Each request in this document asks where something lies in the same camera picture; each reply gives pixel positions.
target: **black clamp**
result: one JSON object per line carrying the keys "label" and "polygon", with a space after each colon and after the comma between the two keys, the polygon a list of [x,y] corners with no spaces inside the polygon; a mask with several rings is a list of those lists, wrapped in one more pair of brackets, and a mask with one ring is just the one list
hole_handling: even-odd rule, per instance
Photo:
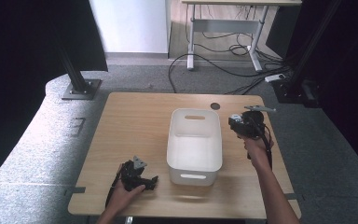
{"label": "black clamp", "polygon": [[118,170],[115,180],[113,181],[109,193],[107,194],[105,207],[109,204],[110,198],[115,191],[115,187],[119,179],[121,179],[126,191],[131,191],[141,185],[145,185],[145,189],[150,190],[153,190],[156,187],[158,175],[152,179],[141,178],[141,174],[146,165],[147,164],[145,162],[136,156],[133,157],[133,161],[129,160],[121,164],[121,168]]}
{"label": "black clamp", "polygon": [[259,139],[261,138],[266,145],[266,153],[268,157],[269,166],[272,169],[272,155],[271,155],[271,143],[267,140],[265,136],[265,130],[267,128],[264,124],[264,115],[261,111],[275,112],[275,109],[270,109],[264,106],[255,105],[255,106],[246,106],[245,108],[250,109],[249,111],[243,112],[240,115],[231,115],[228,118],[228,124],[230,129],[235,133],[243,135],[248,138]]}

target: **forearm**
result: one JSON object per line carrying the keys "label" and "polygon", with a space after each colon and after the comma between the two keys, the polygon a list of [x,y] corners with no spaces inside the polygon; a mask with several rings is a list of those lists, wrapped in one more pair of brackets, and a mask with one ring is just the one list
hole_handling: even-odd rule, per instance
{"label": "forearm", "polygon": [[113,224],[115,220],[115,214],[109,210],[103,211],[101,216],[98,218],[97,224]]}
{"label": "forearm", "polygon": [[256,168],[268,224],[299,223],[296,213],[283,194],[275,174],[269,167]]}

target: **hand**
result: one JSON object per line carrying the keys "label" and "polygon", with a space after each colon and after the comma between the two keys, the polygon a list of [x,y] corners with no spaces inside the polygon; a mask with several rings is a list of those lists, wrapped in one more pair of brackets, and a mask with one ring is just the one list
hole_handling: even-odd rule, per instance
{"label": "hand", "polygon": [[121,182],[121,179],[118,180],[115,186],[115,190],[113,191],[113,194],[109,200],[109,203],[101,214],[97,223],[113,223],[115,216],[122,210],[124,210],[135,197],[137,197],[144,191],[144,189],[145,185],[141,185],[133,189],[132,191],[126,191],[124,189],[123,182]]}
{"label": "hand", "polygon": [[141,185],[133,189],[132,191],[126,191],[124,189],[123,182],[121,182],[121,179],[118,180],[115,186],[115,191],[113,191],[112,197],[110,198],[106,210],[114,212],[115,215],[118,214],[124,208],[126,208],[136,196],[141,194],[144,189],[145,185]]}
{"label": "hand", "polygon": [[[252,158],[252,165],[255,168],[258,167],[269,167],[269,159],[266,153],[266,145],[263,142],[262,138],[254,140],[253,138],[248,138],[237,133],[237,136],[243,140],[244,148],[248,151],[250,157]],[[269,140],[269,134],[266,135],[267,141],[271,143],[271,147],[274,145],[272,140]]]}

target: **gray floor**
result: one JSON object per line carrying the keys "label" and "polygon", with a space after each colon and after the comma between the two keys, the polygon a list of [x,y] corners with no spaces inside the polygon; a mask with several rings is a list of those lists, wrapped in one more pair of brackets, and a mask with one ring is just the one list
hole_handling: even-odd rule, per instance
{"label": "gray floor", "polygon": [[[97,217],[69,214],[67,206],[108,94],[172,92],[171,61],[129,56],[108,62],[108,73],[83,72],[86,78],[103,81],[92,101],[61,100],[68,76],[46,86],[43,104],[0,169],[0,223],[95,222]],[[229,69],[253,73],[250,63]],[[210,94],[233,91],[252,81],[212,66],[189,72],[182,65],[174,67],[172,79],[179,92]],[[260,95],[266,106],[278,111],[269,117],[299,199],[302,223],[358,223],[358,157],[322,109],[279,104],[266,82],[249,94]]]}

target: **black metal stand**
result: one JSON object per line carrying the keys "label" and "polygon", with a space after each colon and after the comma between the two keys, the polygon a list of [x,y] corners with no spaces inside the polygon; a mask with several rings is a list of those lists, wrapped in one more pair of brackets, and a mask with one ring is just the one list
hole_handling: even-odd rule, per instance
{"label": "black metal stand", "polygon": [[317,85],[313,81],[304,80],[299,93],[291,93],[285,82],[272,82],[278,102],[281,104],[303,104],[305,107],[319,108]]}
{"label": "black metal stand", "polygon": [[63,45],[60,35],[57,32],[54,24],[48,18],[48,23],[51,28],[53,39],[59,52],[62,65],[71,78],[71,84],[69,84],[65,93],[62,96],[63,100],[92,100],[98,87],[100,86],[100,79],[84,79],[80,71],[74,67],[68,53]]}

